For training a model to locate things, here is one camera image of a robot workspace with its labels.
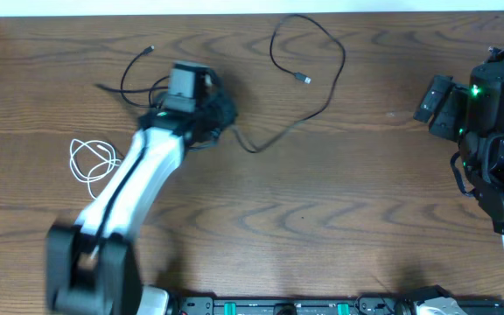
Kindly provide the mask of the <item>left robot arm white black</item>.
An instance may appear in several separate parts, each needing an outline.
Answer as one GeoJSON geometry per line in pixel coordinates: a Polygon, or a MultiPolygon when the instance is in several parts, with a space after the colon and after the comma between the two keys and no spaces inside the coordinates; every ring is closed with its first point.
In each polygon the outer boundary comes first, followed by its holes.
{"type": "Polygon", "coordinates": [[[129,151],[101,194],[71,226],[46,237],[45,300],[62,314],[175,314],[169,292],[142,283],[134,243],[161,187],[196,142],[232,125],[236,108],[219,89],[188,111],[179,96],[139,117],[129,151]]]}

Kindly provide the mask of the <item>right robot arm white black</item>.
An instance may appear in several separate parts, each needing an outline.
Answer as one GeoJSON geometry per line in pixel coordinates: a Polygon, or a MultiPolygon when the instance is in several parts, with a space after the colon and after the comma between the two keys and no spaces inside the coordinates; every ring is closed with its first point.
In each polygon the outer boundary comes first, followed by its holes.
{"type": "Polygon", "coordinates": [[[504,247],[504,74],[475,73],[466,85],[436,75],[414,118],[458,146],[451,158],[463,165],[452,170],[458,189],[478,201],[504,247]]]}

